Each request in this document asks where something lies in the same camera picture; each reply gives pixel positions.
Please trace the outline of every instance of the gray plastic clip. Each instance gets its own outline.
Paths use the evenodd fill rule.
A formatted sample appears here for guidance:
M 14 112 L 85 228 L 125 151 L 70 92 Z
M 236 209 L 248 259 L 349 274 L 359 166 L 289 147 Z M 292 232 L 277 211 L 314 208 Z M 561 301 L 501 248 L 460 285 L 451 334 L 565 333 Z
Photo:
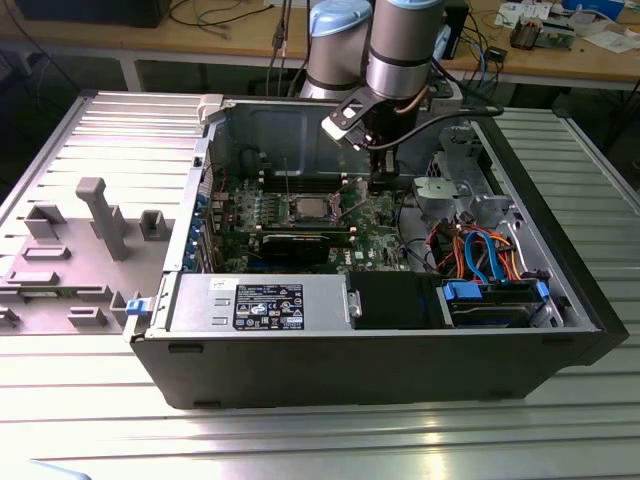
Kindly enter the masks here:
M 13 313 L 13 310 L 0 306 L 0 326 L 15 328 L 18 320 L 20 317 Z
M 58 207 L 55 205 L 34 205 L 29 211 L 24 224 L 27 226 L 31 235 L 38 239 L 57 239 L 53 225 L 67 223 Z
M 127 257 L 127 246 L 124 244 L 120 225 L 113 219 L 111 208 L 104 198 L 106 187 L 102 178 L 83 177 L 76 187 L 76 196 L 87 202 L 111 258 L 124 260 Z
M 160 210 L 145 210 L 139 224 L 145 242 L 169 240 L 169 229 Z

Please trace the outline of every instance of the power cable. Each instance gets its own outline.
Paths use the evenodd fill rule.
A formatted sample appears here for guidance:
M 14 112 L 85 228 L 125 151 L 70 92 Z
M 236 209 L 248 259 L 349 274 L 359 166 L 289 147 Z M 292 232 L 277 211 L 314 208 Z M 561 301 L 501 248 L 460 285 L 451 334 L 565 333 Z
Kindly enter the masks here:
M 300 75 L 302 75 L 302 72 L 304 71 L 304 69 L 309 64 L 309 57 L 311 56 L 311 22 L 310 22 L 310 16 L 311 16 L 311 0 L 307 0 L 307 54 L 304 57 L 304 61 L 302 62 L 302 65 L 300 65 L 300 68 L 298 68 L 298 71 L 296 72 L 295 77 L 293 77 L 291 85 L 289 85 L 289 90 L 287 91 L 287 97 L 293 97 L 293 93 L 295 91 L 296 84 L 298 83 L 298 79 L 300 78 Z
M 218 25 L 224 25 L 226 23 L 231 23 L 231 22 L 235 22 L 236 20 L 240 20 L 241 18 L 245 18 L 248 17 L 250 15 L 256 15 L 258 13 L 262 13 L 262 12 L 266 12 L 267 10 L 271 10 L 273 8 L 273 5 L 267 5 L 264 8 L 258 9 L 258 10 L 253 10 L 251 12 L 247 12 L 247 13 L 243 13 L 242 15 L 237 15 L 235 17 L 232 18 L 227 18 L 225 20 L 220 20 L 217 22 L 200 22 L 200 23 L 191 23 L 191 22 L 185 22 L 184 20 L 180 20 L 179 18 L 177 18 L 175 16 L 175 11 L 178 7 L 181 7 L 182 5 L 186 4 L 187 2 L 190 2 L 191 0 L 180 0 L 178 3 L 176 3 L 173 7 L 171 7 L 171 9 L 169 10 L 169 18 L 171 18 L 171 20 L 173 20 L 176 23 L 179 23 L 180 25 L 185 25 L 187 27 L 215 27 Z M 206 15 L 208 13 L 212 13 L 214 11 L 222 11 L 222 10 L 227 10 L 227 9 L 213 9 L 213 10 L 207 10 L 206 12 L 201 13 L 200 15 Z
M 282 72 L 284 71 L 284 61 L 287 58 L 287 44 L 289 42 L 289 21 L 291 20 L 291 7 L 293 0 L 284 0 L 282 8 L 286 8 L 286 19 L 284 22 L 284 41 L 282 43 L 282 59 L 280 60 L 280 71 L 278 72 L 278 97 L 280 96 L 280 87 L 282 86 Z
M 396 139 L 396 140 L 394 140 L 392 142 L 385 143 L 383 145 L 368 145 L 368 146 L 365 146 L 365 148 L 367 150 L 373 150 L 373 151 L 375 151 L 375 150 L 387 150 L 389 148 L 395 147 L 396 145 L 400 145 L 401 143 L 404 143 L 407 140 L 409 140 L 410 138 L 414 137 L 415 135 L 420 133 L 422 130 L 424 130 L 426 128 L 429 128 L 429 127 L 431 127 L 431 126 L 433 126 L 433 125 L 435 125 L 437 123 L 440 123 L 440 122 L 442 122 L 444 120 L 449 120 L 449 119 L 452 119 L 452 118 L 459 118 L 459 117 L 497 117 L 498 115 L 502 115 L 502 113 L 504 112 L 504 108 L 501 105 L 495 104 L 490 98 L 486 97 L 485 95 L 483 95 L 482 93 L 480 93 L 476 89 L 471 88 L 468 85 L 465 85 L 462 82 L 460 82 L 459 80 L 457 80 L 456 78 L 454 78 L 437 61 L 432 60 L 432 65 L 447 80 L 455 83 L 462 90 L 467 91 L 469 93 L 469 95 L 471 95 L 473 97 L 476 97 L 477 99 L 485 102 L 490 107 L 493 107 L 494 110 L 488 110 L 488 109 L 482 109 L 481 110 L 479 108 L 473 108 L 473 109 L 470 108 L 470 109 L 466 109 L 466 110 L 460 110 L 458 112 L 446 113 L 444 115 L 440 115 L 440 116 L 434 117 L 434 118 L 432 118 L 430 120 L 427 120 L 426 122 L 418 125 L 417 127 L 415 127 L 410 132 L 404 134 L 403 136 L 401 136 L 400 138 L 398 138 L 398 139 Z

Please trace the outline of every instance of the slotted metal surface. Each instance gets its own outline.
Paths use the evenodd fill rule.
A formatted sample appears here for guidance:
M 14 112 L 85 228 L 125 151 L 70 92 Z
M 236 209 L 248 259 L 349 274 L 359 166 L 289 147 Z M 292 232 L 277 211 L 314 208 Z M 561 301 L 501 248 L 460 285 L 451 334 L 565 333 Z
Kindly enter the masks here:
M 0 276 L 29 235 L 22 219 L 34 203 L 55 203 L 66 218 L 91 218 L 75 194 L 82 177 L 104 178 L 107 202 L 119 205 L 125 219 L 144 210 L 175 219 L 202 136 L 199 101 L 197 95 L 113 92 L 79 99 L 0 226 Z
M 515 132 L 511 140 L 548 146 L 550 138 L 541 135 L 549 133 L 576 141 L 548 112 L 519 120 L 527 130 L 509 122 L 511 115 L 500 120 Z M 530 128 L 541 121 L 546 128 Z M 544 161 L 564 163 L 554 150 L 537 150 L 551 152 Z M 576 178 L 586 180 L 544 168 L 532 176 L 541 189 L 620 191 L 588 155 L 567 162 L 582 162 Z M 554 210 L 579 249 L 601 245 L 615 252 L 637 244 L 633 207 L 593 214 L 562 204 L 582 198 L 571 191 L 563 197 L 554 190 Z M 566 369 L 526 400 L 178 411 L 119 336 L 0 337 L 0 455 L 39 458 L 109 480 L 640 478 L 640 262 L 612 260 L 595 247 L 591 255 L 590 268 L 632 336 L 596 365 Z
M 511 109 L 496 123 L 600 288 L 633 331 L 640 322 L 637 194 L 573 121 L 550 111 Z M 630 358 L 627 370 L 632 372 L 636 365 Z

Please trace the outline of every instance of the black cable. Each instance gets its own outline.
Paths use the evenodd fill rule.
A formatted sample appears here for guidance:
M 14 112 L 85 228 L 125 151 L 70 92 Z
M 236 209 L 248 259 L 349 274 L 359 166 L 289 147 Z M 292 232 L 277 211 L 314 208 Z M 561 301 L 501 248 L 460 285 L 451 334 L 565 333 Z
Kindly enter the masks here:
M 287 42 L 289 41 L 289 21 L 291 20 L 291 7 L 293 6 L 293 0 L 284 0 L 282 8 L 286 9 L 286 18 L 284 21 L 284 43 L 282 47 L 282 59 L 280 60 L 280 70 L 278 71 L 278 91 L 277 96 L 280 96 L 280 88 L 282 87 L 282 72 L 284 71 L 284 61 L 287 58 Z
M 404 191 L 404 194 L 402 195 L 402 199 L 400 200 L 400 207 L 398 207 L 398 213 L 396 216 L 396 229 L 398 230 L 398 238 L 400 239 L 400 243 L 402 244 L 402 246 L 404 246 L 404 248 L 406 248 L 407 253 L 409 255 L 411 255 L 413 258 L 415 258 L 416 260 L 418 260 L 420 262 L 420 265 L 422 265 L 422 268 L 424 268 L 426 271 L 430 271 L 430 272 L 436 272 L 436 270 L 429 265 L 425 259 L 423 259 L 422 257 L 420 257 L 420 255 L 418 255 L 416 252 L 414 252 L 413 250 L 411 250 L 409 248 L 409 244 L 413 243 L 413 242 L 417 242 L 417 241 L 426 241 L 426 239 L 424 238 L 414 238 L 412 240 L 409 240 L 408 242 L 405 242 L 404 239 L 402 238 L 402 232 L 400 230 L 400 217 L 402 215 L 402 207 L 404 206 L 404 201 L 407 199 L 407 195 L 409 194 L 409 192 L 411 191 L 411 185 L 409 185 L 409 187 Z
M 48 104 L 50 104 L 52 107 L 57 108 L 58 110 L 60 110 L 61 112 L 66 112 L 67 109 L 62 107 L 61 105 L 58 105 L 58 103 L 56 103 L 55 101 L 51 100 L 48 97 L 44 97 L 42 95 L 39 95 L 38 97 L 36 95 L 33 94 L 33 92 L 31 92 L 31 90 L 29 90 L 29 87 L 27 87 L 26 85 L 26 81 L 31 78 L 31 75 L 27 75 L 24 76 L 22 75 L 17 69 L 15 69 L 12 65 L 11 62 L 9 61 L 9 59 L 6 57 L 6 55 L 3 52 L 0 52 L 0 57 L 2 57 L 3 61 L 0 62 L 0 64 L 5 67 L 7 70 L 13 72 L 13 75 L 17 77 L 18 82 L 20 83 L 20 86 L 22 87 L 22 89 L 24 90 L 24 92 L 27 94 L 27 96 L 29 98 L 31 98 L 32 100 L 35 100 L 37 103 L 38 98 Z M 59 116 L 55 117 L 56 121 L 60 120 Z
M 296 72 L 295 77 L 293 77 L 291 85 L 289 85 L 289 90 L 287 90 L 287 97 L 293 97 L 293 93 L 295 91 L 296 84 L 298 83 L 298 79 L 300 78 L 300 75 L 302 75 L 302 72 L 304 71 L 306 66 L 309 64 L 309 57 L 311 56 L 311 24 L 309 19 L 310 15 L 311 15 L 311 0 L 307 0 L 307 54 L 304 57 L 304 61 L 302 62 L 302 65 L 300 65 L 300 68 L 298 68 L 298 71 Z
M 267 82 L 265 85 L 265 91 L 267 94 L 267 97 L 269 96 L 269 80 L 271 79 L 271 69 L 273 68 L 273 64 L 276 61 L 276 54 L 278 53 L 278 50 L 274 47 L 273 51 L 271 52 L 271 59 L 269 60 L 269 67 L 267 68 Z
M 190 23 L 190 22 L 185 22 L 184 20 L 180 20 L 179 18 L 176 18 L 176 16 L 174 15 L 178 7 L 184 5 L 189 1 L 191 0 L 180 0 L 180 2 L 176 3 L 173 7 L 171 7 L 171 9 L 169 10 L 169 18 L 171 18 L 171 20 L 173 20 L 174 22 L 179 23 L 180 25 L 185 25 L 187 27 L 215 27 L 216 25 L 224 25 L 225 23 L 235 22 L 236 20 L 240 20 L 241 18 L 248 17 L 250 15 L 256 15 L 258 13 L 266 12 L 267 10 L 271 10 L 273 8 L 273 5 L 268 5 L 265 8 L 261 8 L 259 10 L 253 10 L 251 12 L 243 13 L 242 15 L 238 15 L 232 18 L 227 18 L 226 20 L 220 20 L 218 22 Z
M 432 125 L 435 125 L 436 123 L 440 123 L 443 120 L 449 120 L 451 118 L 459 118 L 459 117 L 497 117 L 498 115 L 502 115 L 502 113 L 504 112 L 504 108 L 501 105 L 495 104 L 490 98 L 487 98 L 485 95 L 483 95 L 482 93 L 480 93 L 476 89 L 471 88 L 468 85 L 465 85 L 462 82 L 460 82 L 459 80 L 457 80 L 449 72 L 447 72 L 442 67 L 442 65 L 440 65 L 435 59 L 432 60 L 432 65 L 447 80 L 449 80 L 449 81 L 455 83 L 456 85 L 458 85 L 458 87 L 460 87 L 463 91 L 467 91 L 469 93 L 469 95 L 471 95 L 473 97 L 476 97 L 479 100 L 482 100 L 483 102 L 488 104 L 490 107 L 495 108 L 495 111 L 486 110 L 486 109 L 483 109 L 483 110 L 480 110 L 480 109 L 468 109 L 468 110 L 460 110 L 458 112 L 453 112 L 453 113 L 446 113 L 444 115 L 440 115 L 438 117 L 434 117 L 434 118 L 432 118 L 430 120 L 427 120 L 426 122 L 418 125 L 417 127 L 415 127 L 410 132 L 404 134 L 403 136 L 401 136 L 400 138 L 397 138 L 396 140 L 394 140 L 392 142 L 385 143 L 383 145 L 368 145 L 368 146 L 365 146 L 365 148 L 367 150 L 372 150 L 372 151 L 375 151 L 375 150 L 387 150 L 389 148 L 395 147 L 396 145 L 400 145 L 401 143 L 404 143 L 407 140 L 409 140 L 410 138 L 414 137 L 415 135 L 420 133 L 422 130 L 424 130 L 426 128 L 429 128 Z
M 27 31 L 24 28 L 22 28 L 22 25 L 20 25 L 18 23 L 18 20 L 16 20 L 16 17 L 13 15 L 13 12 L 11 11 L 11 8 L 9 8 L 9 3 L 7 2 L 7 0 L 4 0 L 4 7 L 7 10 L 7 13 L 9 14 L 9 17 L 11 18 L 11 21 L 13 22 L 13 24 L 18 28 L 18 30 L 20 30 L 20 33 L 22 33 L 22 35 L 24 35 L 24 37 L 27 40 L 29 40 L 29 42 L 31 42 L 34 47 L 36 47 L 38 50 L 40 50 L 40 53 L 42 53 L 45 57 L 47 57 L 47 59 L 51 62 L 51 64 L 54 67 L 56 67 L 58 69 L 58 71 L 62 74 L 62 76 L 71 85 L 73 85 L 73 87 L 79 92 L 81 90 L 80 86 L 76 82 L 74 82 L 69 75 L 67 75 L 67 72 L 65 72 L 62 69 L 62 67 L 60 67 L 60 65 L 58 65 L 53 58 L 51 58 L 51 55 L 49 55 L 47 52 L 45 52 L 44 49 L 40 46 L 40 44 L 38 42 L 36 42 L 33 38 L 31 38 L 31 35 L 29 35 L 27 33 Z

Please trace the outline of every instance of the blue tab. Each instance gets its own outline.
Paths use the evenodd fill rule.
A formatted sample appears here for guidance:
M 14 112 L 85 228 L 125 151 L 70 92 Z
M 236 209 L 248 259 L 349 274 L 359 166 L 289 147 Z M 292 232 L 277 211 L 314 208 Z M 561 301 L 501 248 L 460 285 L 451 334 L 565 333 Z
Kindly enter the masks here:
M 442 291 L 444 292 L 444 299 L 447 302 L 456 298 L 456 292 L 453 290 L 452 285 L 453 283 L 447 283 L 442 289 Z
M 443 291 L 446 300 L 453 300 L 454 298 L 459 298 L 460 300 L 482 299 L 480 286 L 473 282 L 449 282 L 445 285 Z
M 536 288 L 538 289 L 538 293 L 542 297 L 543 300 L 549 298 L 549 287 L 544 282 L 536 283 Z
M 127 302 L 127 315 L 148 315 L 153 310 L 151 298 L 136 298 Z

